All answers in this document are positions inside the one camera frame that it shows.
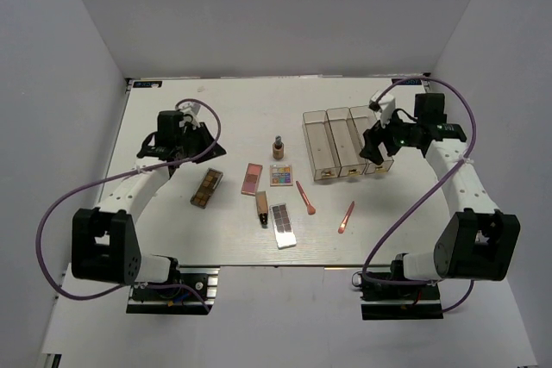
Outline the foundation bottle with pump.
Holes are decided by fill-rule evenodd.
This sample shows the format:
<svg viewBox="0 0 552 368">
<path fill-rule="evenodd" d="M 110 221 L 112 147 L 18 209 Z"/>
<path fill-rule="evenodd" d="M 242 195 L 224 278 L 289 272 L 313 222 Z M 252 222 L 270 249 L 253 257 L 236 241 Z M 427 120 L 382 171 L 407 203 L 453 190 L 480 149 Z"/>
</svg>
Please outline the foundation bottle with pump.
<svg viewBox="0 0 552 368">
<path fill-rule="evenodd" d="M 273 158 L 275 160 L 281 160 L 284 158 L 284 155 L 285 155 L 285 148 L 284 148 L 284 143 L 282 141 L 282 137 L 280 135 L 277 135 L 273 143 Z"/>
</svg>

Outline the beige concealer tube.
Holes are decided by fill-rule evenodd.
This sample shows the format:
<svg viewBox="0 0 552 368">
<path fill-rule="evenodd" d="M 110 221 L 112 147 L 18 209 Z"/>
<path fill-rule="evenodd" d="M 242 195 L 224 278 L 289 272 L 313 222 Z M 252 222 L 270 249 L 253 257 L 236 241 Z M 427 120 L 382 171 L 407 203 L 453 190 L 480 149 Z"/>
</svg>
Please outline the beige concealer tube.
<svg viewBox="0 0 552 368">
<path fill-rule="evenodd" d="M 255 193 L 255 202 L 257 208 L 257 216 L 259 218 L 260 224 L 263 228 L 266 228 L 268 224 L 268 203 L 266 192 L 257 191 Z"/>
</svg>

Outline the orange makeup brush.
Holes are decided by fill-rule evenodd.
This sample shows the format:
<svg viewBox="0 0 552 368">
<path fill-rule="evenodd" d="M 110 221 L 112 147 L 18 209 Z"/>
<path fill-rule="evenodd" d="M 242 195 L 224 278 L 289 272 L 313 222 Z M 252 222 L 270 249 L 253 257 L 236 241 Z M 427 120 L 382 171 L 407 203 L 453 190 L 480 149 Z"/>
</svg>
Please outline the orange makeup brush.
<svg viewBox="0 0 552 368">
<path fill-rule="evenodd" d="M 347 212 L 343 217 L 342 222 L 338 228 L 339 234 L 343 234 L 345 232 L 350 216 L 352 215 L 352 212 L 354 210 L 354 206 L 355 206 L 355 202 L 351 202 L 350 205 L 348 206 Z"/>
</svg>

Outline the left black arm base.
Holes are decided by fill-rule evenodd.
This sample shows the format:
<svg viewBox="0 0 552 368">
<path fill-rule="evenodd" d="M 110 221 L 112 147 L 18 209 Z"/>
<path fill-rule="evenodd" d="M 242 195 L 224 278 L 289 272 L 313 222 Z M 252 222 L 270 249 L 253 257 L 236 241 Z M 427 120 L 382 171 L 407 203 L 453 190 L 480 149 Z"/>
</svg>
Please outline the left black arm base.
<svg viewBox="0 0 552 368">
<path fill-rule="evenodd" d="M 131 288 L 126 313 L 131 315 L 207 315 L 218 286 L 218 267 L 182 267 L 159 288 Z"/>
</svg>

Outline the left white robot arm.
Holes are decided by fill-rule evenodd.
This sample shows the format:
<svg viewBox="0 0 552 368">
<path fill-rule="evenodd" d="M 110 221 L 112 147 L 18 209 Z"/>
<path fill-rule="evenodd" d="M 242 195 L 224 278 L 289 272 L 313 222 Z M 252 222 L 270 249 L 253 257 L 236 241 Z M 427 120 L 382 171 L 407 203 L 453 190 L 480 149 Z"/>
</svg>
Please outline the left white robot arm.
<svg viewBox="0 0 552 368">
<path fill-rule="evenodd" d="M 149 202 L 187 160 L 199 164 L 223 156 L 199 105 L 188 103 L 157 116 L 157 127 L 136 154 L 132 174 L 92 209 L 72 218 L 72 274 L 105 283 L 152 284 L 164 298 L 178 295 L 182 277 L 175 258 L 141 252 L 136 224 Z"/>
</svg>

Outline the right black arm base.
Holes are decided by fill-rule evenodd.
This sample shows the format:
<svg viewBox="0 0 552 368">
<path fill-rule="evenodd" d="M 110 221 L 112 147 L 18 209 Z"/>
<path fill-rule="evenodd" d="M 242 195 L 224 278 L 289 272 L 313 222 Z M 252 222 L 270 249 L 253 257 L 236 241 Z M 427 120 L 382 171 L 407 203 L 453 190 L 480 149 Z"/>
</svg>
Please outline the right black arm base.
<svg viewBox="0 0 552 368">
<path fill-rule="evenodd" d="M 440 291 L 436 285 L 397 286 L 372 284 L 360 271 L 351 279 L 361 293 L 363 321 L 417 321 L 443 318 Z"/>
</svg>

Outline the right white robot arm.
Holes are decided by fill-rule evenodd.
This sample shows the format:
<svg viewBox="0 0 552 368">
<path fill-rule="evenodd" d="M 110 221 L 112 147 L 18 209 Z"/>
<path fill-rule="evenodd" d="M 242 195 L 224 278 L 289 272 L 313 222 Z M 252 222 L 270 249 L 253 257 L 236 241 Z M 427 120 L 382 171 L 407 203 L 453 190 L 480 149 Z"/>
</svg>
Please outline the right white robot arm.
<svg viewBox="0 0 552 368">
<path fill-rule="evenodd" d="M 389 284 L 402 298 L 412 296 L 421 285 L 443 279 L 503 280 L 521 225 L 515 215 L 503 213 L 484 190 L 469 161 L 472 144 L 460 125 L 447 121 L 445 96 L 417 94 L 408 122 L 399 117 L 390 94 L 374 94 L 369 107 L 380 117 L 363 134 L 361 157 L 378 164 L 403 147 L 418 149 L 436 174 L 435 188 L 445 197 L 450 220 L 429 251 L 401 253 L 392 262 L 389 277 L 368 272 L 366 279 Z"/>
</svg>

